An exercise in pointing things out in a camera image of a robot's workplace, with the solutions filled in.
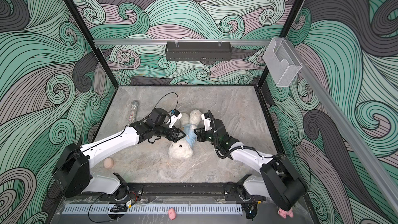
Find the light blue teddy hoodie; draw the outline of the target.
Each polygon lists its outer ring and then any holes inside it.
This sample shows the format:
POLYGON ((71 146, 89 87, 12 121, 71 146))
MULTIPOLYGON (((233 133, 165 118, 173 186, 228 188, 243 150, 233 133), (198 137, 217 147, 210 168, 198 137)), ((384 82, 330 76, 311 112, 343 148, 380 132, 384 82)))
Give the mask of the light blue teddy hoodie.
POLYGON ((186 134, 185 139, 188 142, 188 144, 191 146, 191 148, 193 148, 198 138, 198 136, 194 132, 196 128, 197 126, 191 123, 184 124, 181 127, 181 130, 186 134))

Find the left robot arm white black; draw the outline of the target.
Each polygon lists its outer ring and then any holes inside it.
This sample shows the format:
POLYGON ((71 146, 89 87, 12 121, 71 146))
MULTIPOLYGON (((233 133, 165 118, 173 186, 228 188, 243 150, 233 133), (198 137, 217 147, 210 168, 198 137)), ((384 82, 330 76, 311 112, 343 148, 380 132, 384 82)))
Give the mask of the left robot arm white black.
POLYGON ((133 122, 124 129, 100 141, 86 145, 68 145, 60 155, 52 177, 66 198, 91 192, 108 195, 115 200, 123 200, 129 193, 128 183, 118 174, 112 176, 96 175, 93 168, 108 157, 128 147, 150 140, 165 137, 177 142, 185 133, 174 126, 182 114, 174 109, 167 112, 154 108, 147 118, 133 122))

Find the white teddy bear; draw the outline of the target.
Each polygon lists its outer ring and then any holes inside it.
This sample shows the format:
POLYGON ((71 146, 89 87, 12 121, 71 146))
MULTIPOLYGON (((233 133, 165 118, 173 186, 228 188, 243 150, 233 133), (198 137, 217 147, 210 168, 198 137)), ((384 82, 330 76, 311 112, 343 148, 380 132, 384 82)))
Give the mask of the white teddy bear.
MULTIPOLYGON (((202 113, 199 110, 193 110, 190 114, 182 113, 180 119, 180 129, 184 124, 194 124, 199 127, 202 113)), ((179 141, 177 143, 172 143, 169 147, 169 157, 173 159, 189 159, 193 155, 193 148, 188 144, 186 140, 179 141)))

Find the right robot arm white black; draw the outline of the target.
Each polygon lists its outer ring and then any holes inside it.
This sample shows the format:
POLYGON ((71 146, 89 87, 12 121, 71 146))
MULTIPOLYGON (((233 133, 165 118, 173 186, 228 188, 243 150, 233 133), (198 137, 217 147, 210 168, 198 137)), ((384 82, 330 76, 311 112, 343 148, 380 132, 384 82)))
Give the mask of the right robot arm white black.
POLYGON ((283 211, 289 211, 306 194, 307 183, 292 165, 287 156, 270 155, 247 146, 230 136, 223 122, 212 114, 202 115, 203 128, 195 129, 199 142, 210 142, 220 159, 231 159, 257 171, 260 176, 248 175, 238 183, 241 198, 270 198, 283 211))

